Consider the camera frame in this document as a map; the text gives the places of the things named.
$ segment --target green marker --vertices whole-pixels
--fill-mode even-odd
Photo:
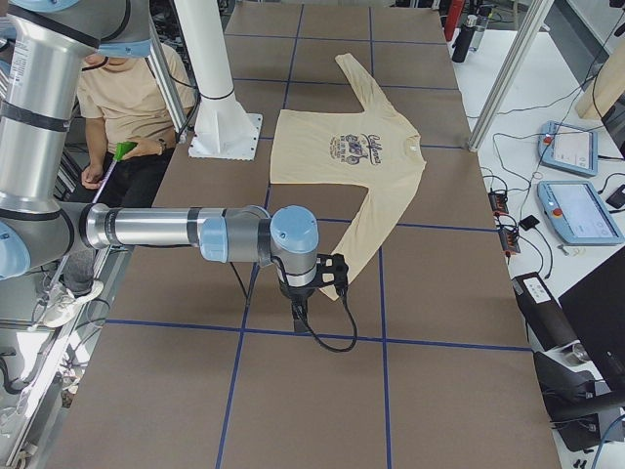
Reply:
[[[106,186],[106,183],[108,182],[108,179],[110,178],[110,175],[112,174],[113,169],[115,169],[115,165],[119,161],[121,161],[121,158],[124,157],[124,154],[126,154],[128,151],[130,151],[136,146],[137,146],[136,142],[121,142],[117,144],[117,147],[115,148],[115,155],[113,156],[113,161],[112,163],[110,163],[110,166],[108,166],[108,170],[106,171],[106,174],[104,174],[104,178],[102,179],[102,184],[100,185],[100,188],[96,192],[96,196],[94,197],[93,203],[96,203],[98,199],[100,198],[100,194],[104,190],[104,186]]]

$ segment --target white desk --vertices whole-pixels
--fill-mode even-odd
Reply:
[[[515,38],[514,31],[488,30],[481,41],[476,53],[469,53],[466,60],[461,64],[454,64],[454,70],[460,91],[462,92],[463,104],[468,116],[478,116],[481,108],[492,88],[501,63],[504,61],[510,46]],[[566,96],[578,86],[573,74],[569,70],[562,55],[548,33],[541,32],[537,35],[534,44],[528,52],[521,71],[517,75],[508,96],[500,109],[505,112],[513,108],[527,108],[548,105],[551,102]],[[482,167],[491,169],[495,175],[501,177],[508,184],[509,189],[526,189],[527,182],[507,173],[503,170],[497,157],[493,135],[497,133],[508,134],[516,137],[536,134],[540,127],[548,120],[562,121],[566,116],[565,123],[584,128],[594,128],[601,125],[600,121],[583,120],[577,116],[571,104],[579,99],[581,92],[573,93],[551,107],[513,112],[507,115],[498,115],[491,126],[488,136],[479,149],[479,163]],[[469,117],[470,127],[476,123],[475,118]],[[620,156],[620,152],[614,141],[602,127],[599,132],[599,154],[605,156]],[[537,150],[538,137],[530,137],[525,140],[514,140],[499,136],[496,137],[497,147],[505,166],[527,179],[537,170],[538,178],[543,180],[585,180],[570,173],[540,166],[537,168],[539,153]],[[600,160],[599,174],[591,178],[591,182],[597,190],[604,184],[605,178],[614,172],[625,172],[625,164]],[[490,187],[492,178],[486,178],[486,187]],[[583,247],[577,250],[568,247],[570,255],[565,255],[557,248],[562,244],[554,232],[551,223],[543,213],[542,206],[536,195],[538,179],[532,181],[532,189],[529,197],[522,208],[522,217],[534,215],[540,224],[536,227],[546,237],[551,245],[554,256],[554,267],[551,276],[545,279],[545,283],[557,298],[567,291],[574,283],[593,271],[602,261],[622,246]],[[613,177],[606,188],[603,198],[612,193],[615,188],[625,183],[625,178]],[[503,189],[498,181],[493,181],[494,189]],[[510,192],[508,207],[511,215],[519,221],[521,219],[521,205],[526,192]],[[616,214],[614,219],[619,228],[625,230],[625,214]],[[542,277],[547,274],[550,256],[545,241],[535,230],[521,234],[534,243],[545,257],[545,269]],[[520,241],[521,254],[511,258],[509,265],[510,276],[515,277],[528,272],[537,271],[540,266],[540,257],[536,251],[523,240]],[[576,367],[575,371],[593,369],[591,365]],[[584,454],[579,451],[570,452],[564,446],[559,435],[555,432],[562,467],[568,468],[577,459],[588,459],[586,469],[592,465],[593,454]],[[621,469],[625,461],[625,444],[606,445],[602,451],[599,462],[600,469]]]

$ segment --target cream t-shirt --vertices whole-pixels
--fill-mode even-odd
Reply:
[[[172,76],[188,83],[180,56],[171,47],[162,46]],[[175,84],[183,107],[192,107],[195,98],[191,88]],[[108,151],[112,153],[118,143],[131,138],[163,138],[173,125],[145,59],[129,59],[122,65],[83,71],[77,96],[83,117],[104,118]]]
[[[333,251],[345,256],[353,281],[414,197],[426,162],[419,132],[395,110],[371,75],[351,54],[335,60],[364,112],[282,110],[271,150],[271,182],[369,189]],[[337,298],[334,288],[322,291]]]

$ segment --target hand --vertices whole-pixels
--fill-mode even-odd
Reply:
[[[147,154],[159,154],[160,143],[151,139],[128,139],[129,142],[136,142],[137,146],[122,156],[122,160],[134,158],[135,156],[146,156]]]
[[[83,170],[80,180],[85,189],[95,191],[102,185],[103,174],[104,169],[100,164],[90,164]]]

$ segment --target person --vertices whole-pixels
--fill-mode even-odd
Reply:
[[[180,56],[163,44],[163,53],[186,112],[194,95]],[[85,118],[89,164],[69,201],[92,202],[103,183],[117,144],[135,142],[115,166],[98,200],[109,207],[150,207],[176,145],[172,118],[145,59],[91,55],[85,59],[77,97]],[[69,256],[62,282],[54,285],[41,318],[49,327],[73,319],[82,305],[97,298],[103,283],[94,278],[96,251]]]

